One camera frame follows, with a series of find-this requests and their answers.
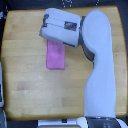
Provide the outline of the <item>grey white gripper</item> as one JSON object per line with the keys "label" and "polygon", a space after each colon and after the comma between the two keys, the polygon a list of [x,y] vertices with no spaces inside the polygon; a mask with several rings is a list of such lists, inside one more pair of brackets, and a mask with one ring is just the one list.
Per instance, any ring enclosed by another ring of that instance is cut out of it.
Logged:
{"label": "grey white gripper", "polygon": [[55,8],[45,10],[39,35],[70,47],[77,47],[81,17]]}

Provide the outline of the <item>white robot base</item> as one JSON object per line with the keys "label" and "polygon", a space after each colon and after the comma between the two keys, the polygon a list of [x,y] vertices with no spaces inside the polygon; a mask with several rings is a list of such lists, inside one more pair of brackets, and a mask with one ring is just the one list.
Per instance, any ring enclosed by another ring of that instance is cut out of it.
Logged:
{"label": "white robot base", "polygon": [[80,117],[77,124],[80,128],[128,128],[124,121],[110,117]]}

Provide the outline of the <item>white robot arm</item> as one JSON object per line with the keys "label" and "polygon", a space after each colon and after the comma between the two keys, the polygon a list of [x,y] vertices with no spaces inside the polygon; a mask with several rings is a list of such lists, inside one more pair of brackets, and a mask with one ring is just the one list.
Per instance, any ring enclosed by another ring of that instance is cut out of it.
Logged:
{"label": "white robot arm", "polygon": [[84,115],[115,117],[116,85],[111,25],[101,10],[86,16],[56,8],[45,10],[39,35],[69,47],[83,47],[93,70],[85,84]]}

